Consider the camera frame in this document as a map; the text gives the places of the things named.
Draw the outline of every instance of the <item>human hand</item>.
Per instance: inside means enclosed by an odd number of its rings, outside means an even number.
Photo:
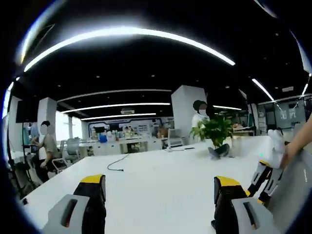
[[[40,167],[41,167],[41,168],[45,168],[46,165],[47,165],[47,163],[44,161],[44,162],[40,165]]]

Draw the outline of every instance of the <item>black ceiling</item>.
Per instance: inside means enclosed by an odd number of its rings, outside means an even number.
[[[46,22],[24,65],[45,49],[108,25],[131,25],[178,34],[219,51],[236,64],[181,42],[151,36],[96,38],[77,42],[50,54],[27,71],[13,89],[21,98],[62,100],[87,93],[125,89],[165,89],[180,85],[204,88],[213,105],[243,107],[238,89],[249,102],[269,101],[252,82],[256,78],[274,99],[302,93],[308,80],[298,46],[288,27],[268,15],[253,0],[190,4],[166,1],[68,1]],[[293,86],[293,91],[282,88]],[[172,92],[117,92],[63,101],[73,107],[137,102],[170,102]],[[67,108],[59,106],[60,111]],[[137,107],[172,115],[171,106]],[[83,111],[90,117],[114,115],[120,108]]]

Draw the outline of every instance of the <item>white table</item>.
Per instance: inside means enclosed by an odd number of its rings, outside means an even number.
[[[234,178],[248,188],[258,155],[269,143],[267,136],[243,137],[242,156],[220,160],[211,159],[210,141],[187,146],[192,150],[136,153],[113,165],[124,172],[106,169],[123,155],[87,157],[31,192],[25,210],[42,228],[48,211],[84,177],[105,174],[107,233],[214,234],[214,176]]]

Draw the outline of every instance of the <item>glass wall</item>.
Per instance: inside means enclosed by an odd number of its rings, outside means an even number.
[[[79,118],[72,117],[73,124],[73,137],[79,137],[82,139],[82,123]]]
[[[265,123],[265,131],[276,128],[281,128],[283,131],[291,130],[295,124],[304,123],[310,117],[311,97],[258,105],[258,112],[261,113],[262,122]]]
[[[59,111],[55,114],[55,135],[57,141],[69,138],[69,117]]]

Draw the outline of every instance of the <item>window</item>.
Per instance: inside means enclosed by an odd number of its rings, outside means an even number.
[[[79,137],[82,139],[82,123],[79,118],[72,117],[73,124],[73,137]]]
[[[55,114],[55,136],[57,141],[69,138],[69,117],[59,111]]]

